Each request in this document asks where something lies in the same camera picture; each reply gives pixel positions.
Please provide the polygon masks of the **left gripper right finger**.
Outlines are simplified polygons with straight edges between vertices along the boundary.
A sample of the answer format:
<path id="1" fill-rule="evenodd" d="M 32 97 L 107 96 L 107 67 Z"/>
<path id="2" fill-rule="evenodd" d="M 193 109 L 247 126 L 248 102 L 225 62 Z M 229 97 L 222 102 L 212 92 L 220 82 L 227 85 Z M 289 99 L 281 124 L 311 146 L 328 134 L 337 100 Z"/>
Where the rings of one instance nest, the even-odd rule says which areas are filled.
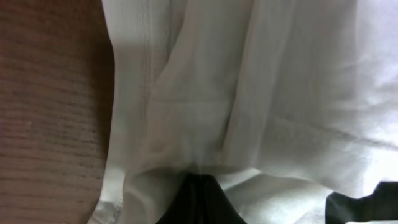
<path id="1" fill-rule="evenodd" d="M 201 177 L 201 196 L 204 224 L 246 224 L 213 176 Z"/>

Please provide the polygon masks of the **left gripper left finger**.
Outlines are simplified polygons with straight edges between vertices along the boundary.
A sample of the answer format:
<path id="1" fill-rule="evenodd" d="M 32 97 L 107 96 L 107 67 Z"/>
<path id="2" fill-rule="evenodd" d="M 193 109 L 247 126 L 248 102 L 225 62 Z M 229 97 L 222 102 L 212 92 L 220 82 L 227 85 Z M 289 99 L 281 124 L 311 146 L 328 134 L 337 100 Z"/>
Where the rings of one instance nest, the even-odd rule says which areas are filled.
<path id="1" fill-rule="evenodd" d="M 201 222 L 201 177 L 187 175 L 166 212 L 156 224 L 199 224 Z"/>

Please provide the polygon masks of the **white t-shirt black logo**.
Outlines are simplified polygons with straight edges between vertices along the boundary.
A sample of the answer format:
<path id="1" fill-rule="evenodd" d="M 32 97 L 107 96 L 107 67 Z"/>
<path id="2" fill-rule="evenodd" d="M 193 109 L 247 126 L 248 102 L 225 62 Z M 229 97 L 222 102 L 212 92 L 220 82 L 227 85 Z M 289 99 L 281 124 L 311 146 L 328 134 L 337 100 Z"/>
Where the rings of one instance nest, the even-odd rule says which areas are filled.
<path id="1" fill-rule="evenodd" d="M 189 174 L 246 223 L 397 222 L 396 0 L 102 5 L 114 100 L 90 223 L 156 223 Z"/>

